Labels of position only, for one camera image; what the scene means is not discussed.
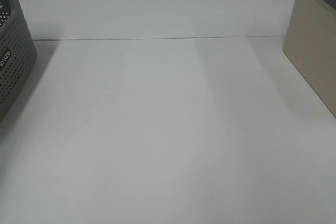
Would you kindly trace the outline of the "beige storage box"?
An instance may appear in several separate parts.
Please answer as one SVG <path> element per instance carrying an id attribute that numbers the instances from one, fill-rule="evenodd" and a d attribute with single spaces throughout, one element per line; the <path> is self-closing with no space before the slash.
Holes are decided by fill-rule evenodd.
<path id="1" fill-rule="evenodd" d="M 295 0 L 283 51 L 335 114 L 335 0 Z"/>

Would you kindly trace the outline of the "grey perforated plastic basket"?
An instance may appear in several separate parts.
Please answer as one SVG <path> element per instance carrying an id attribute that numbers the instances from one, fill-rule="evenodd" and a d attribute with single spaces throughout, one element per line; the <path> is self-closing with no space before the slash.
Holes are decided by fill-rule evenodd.
<path id="1" fill-rule="evenodd" d="M 1 120 L 20 94 L 36 59 L 19 0 L 1 0 Z"/>

